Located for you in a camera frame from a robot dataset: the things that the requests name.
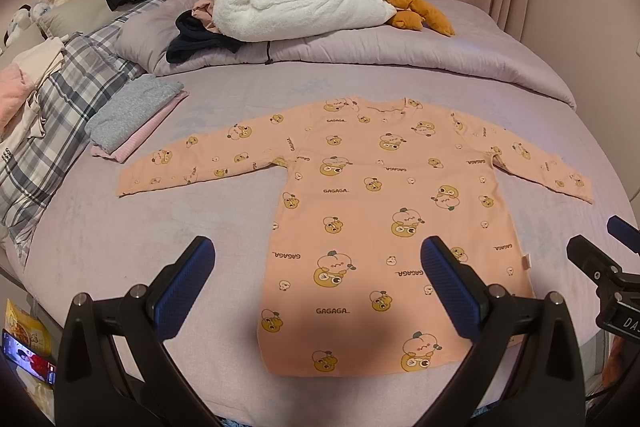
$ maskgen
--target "plaid blanket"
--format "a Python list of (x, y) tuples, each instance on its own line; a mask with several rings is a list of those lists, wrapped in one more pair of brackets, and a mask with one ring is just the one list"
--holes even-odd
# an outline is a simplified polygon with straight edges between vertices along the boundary
[(165, 0), (149, 0), (103, 28), (73, 34), (63, 52), (62, 69), (38, 90), (46, 135), (23, 142), (3, 157), (0, 218), (25, 266), (31, 238), (55, 191), (88, 143), (86, 122), (142, 68), (118, 57), (114, 44), (120, 28), (135, 13)]

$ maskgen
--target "beige pillow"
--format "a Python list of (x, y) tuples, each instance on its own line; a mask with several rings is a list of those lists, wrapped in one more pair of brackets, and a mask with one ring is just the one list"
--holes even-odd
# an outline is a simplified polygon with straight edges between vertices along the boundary
[(105, 0), (71, 0), (52, 8), (38, 19), (47, 37), (64, 37), (74, 32), (88, 33), (117, 19), (131, 4), (111, 11)]
[(30, 50), (41, 42), (44, 42), (44, 38), (40, 33), (40, 28), (38, 28), (37, 24), (32, 24), (0, 55), (0, 70), (4, 70), (5, 67), (11, 64), (15, 55)]

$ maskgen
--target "yellow snack bag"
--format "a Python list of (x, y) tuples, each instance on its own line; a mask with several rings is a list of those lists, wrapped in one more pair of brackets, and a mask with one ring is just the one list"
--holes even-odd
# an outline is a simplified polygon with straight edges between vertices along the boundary
[(41, 357), (51, 354), (51, 337), (42, 323), (6, 300), (4, 329)]

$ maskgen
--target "shirt sleeve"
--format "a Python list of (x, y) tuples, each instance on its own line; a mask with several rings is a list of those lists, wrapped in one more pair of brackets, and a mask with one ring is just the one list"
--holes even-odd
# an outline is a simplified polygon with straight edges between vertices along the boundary
[(226, 178), (270, 164), (286, 167), (306, 140), (311, 123), (312, 104), (308, 104), (210, 134), (192, 134), (124, 169), (117, 195)]
[(495, 166), (556, 192), (593, 203), (591, 180), (511, 131), (462, 112), (452, 112), (456, 132), (474, 149), (491, 155)]

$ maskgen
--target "gray folded garment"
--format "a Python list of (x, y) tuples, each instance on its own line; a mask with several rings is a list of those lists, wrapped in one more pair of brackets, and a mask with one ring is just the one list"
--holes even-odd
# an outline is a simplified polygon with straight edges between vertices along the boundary
[(84, 126), (89, 138), (109, 154), (182, 89), (180, 82), (143, 74), (113, 95)]

